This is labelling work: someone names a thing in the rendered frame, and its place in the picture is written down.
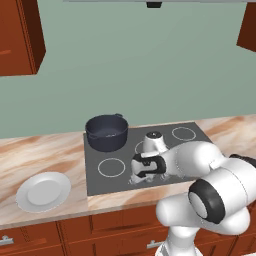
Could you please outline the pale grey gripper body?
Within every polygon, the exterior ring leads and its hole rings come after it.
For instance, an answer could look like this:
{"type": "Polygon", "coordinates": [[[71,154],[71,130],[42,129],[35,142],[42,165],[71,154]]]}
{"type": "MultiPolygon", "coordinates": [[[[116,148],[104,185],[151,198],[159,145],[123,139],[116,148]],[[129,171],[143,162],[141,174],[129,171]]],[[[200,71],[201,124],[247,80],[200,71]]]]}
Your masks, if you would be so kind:
{"type": "Polygon", "coordinates": [[[155,178],[154,173],[140,172],[138,174],[133,173],[129,179],[131,185],[136,185],[139,183],[151,183],[155,178]]]}

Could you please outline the dark grey cooking pot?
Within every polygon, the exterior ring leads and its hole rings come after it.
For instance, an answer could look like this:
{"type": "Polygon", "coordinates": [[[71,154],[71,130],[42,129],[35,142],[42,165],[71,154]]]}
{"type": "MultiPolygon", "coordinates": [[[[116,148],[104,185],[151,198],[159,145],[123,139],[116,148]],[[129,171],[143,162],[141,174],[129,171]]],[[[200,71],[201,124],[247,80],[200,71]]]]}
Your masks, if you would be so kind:
{"type": "Polygon", "coordinates": [[[121,114],[104,114],[91,118],[85,125],[88,144],[99,152],[114,152],[127,141],[128,122],[121,114]]]}

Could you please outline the dark grey hob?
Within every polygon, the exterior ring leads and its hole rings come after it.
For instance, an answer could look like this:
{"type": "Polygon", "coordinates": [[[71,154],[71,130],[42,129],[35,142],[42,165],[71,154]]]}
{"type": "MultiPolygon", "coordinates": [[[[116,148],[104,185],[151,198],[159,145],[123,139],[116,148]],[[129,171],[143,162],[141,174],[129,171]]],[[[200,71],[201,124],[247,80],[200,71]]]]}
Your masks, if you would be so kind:
{"type": "Polygon", "coordinates": [[[88,196],[192,181],[190,177],[178,176],[162,179],[156,174],[151,182],[142,181],[138,184],[129,182],[132,175],[132,157],[136,153],[143,152],[143,140],[150,131],[160,132],[168,149],[188,141],[211,142],[195,122],[130,128],[126,144],[120,150],[110,153],[94,150],[88,144],[87,138],[84,138],[88,196]]]}

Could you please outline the red-brown drawer front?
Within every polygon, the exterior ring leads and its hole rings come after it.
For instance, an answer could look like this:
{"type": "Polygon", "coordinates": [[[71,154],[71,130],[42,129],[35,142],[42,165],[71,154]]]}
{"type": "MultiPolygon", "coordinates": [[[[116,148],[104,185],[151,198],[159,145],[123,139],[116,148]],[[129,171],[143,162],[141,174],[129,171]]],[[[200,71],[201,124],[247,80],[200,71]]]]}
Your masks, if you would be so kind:
{"type": "Polygon", "coordinates": [[[97,239],[66,244],[68,256],[154,256],[156,248],[147,249],[151,240],[164,241],[167,228],[150,228],[97,239]]]}
{"type": "Polygon", "coordinates": [[[10,245],[0,246],[0,256],[65,256],[55,222],[0,230],[14,239],[10,245]]]}
{"type": "Polygon", "coordinates": [[[89,235],[114,228],[158,225],[155,206],[144,206],[115,212],[83,216],[61,221],[69,234],[89,235]]]}

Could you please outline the white round plate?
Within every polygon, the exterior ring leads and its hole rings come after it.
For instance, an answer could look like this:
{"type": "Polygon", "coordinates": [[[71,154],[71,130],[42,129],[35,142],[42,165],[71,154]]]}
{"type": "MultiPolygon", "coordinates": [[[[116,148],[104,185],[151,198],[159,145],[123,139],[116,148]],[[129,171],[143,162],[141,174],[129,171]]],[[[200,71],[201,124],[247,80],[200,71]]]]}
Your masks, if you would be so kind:
{"type": "Polygon", "coordinates": [[[42,213],[64,203],[71,192],[69,178],[59,172],[44,172],[23,182],[16,193],[16,203],[29,213],[42,213]]]}

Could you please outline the red-brown cupboard door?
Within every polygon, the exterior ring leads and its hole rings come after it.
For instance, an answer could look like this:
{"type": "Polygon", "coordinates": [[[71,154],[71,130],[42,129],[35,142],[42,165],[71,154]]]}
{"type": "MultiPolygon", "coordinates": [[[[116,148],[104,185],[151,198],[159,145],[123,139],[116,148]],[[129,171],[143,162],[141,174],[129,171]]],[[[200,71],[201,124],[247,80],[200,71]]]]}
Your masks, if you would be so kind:
{"type": "Polygon", "coordinates": [[[240,236],[230,256],[243,256],[256,252],[256,233],[240,236]]]}

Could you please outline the grey extractor hood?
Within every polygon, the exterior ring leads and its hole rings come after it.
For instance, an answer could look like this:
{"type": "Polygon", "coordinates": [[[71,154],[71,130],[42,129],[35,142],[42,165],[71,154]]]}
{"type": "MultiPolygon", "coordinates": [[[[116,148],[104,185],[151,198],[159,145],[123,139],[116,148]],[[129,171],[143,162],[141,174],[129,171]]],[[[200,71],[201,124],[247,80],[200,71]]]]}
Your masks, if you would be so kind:
{"type": "Polygon", "coordinates": [[[68,3],[105,3],[105,2],[144,2],[147,8],[160,8],[164,2],[169,3],[203,3],[203,4],[220,4],[220,3],[256,3],[256,0],[62,0],[68,3]]]}

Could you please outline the red-brown wall cupboard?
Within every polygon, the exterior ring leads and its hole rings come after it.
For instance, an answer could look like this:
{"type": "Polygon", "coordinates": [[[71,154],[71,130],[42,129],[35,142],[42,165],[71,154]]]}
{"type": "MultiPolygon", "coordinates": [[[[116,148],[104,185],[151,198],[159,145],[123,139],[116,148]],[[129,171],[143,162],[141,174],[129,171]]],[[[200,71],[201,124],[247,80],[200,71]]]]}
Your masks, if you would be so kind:
{"type": "Polygon", "coordinates": [[[256,52],[256,2],[246,5],[237,45],[256,52]]]}
{"type": "Polygon", "coordinates": [[[45,53],[37,0],[0,0],[0,76],[36,74],[45,53]]]}

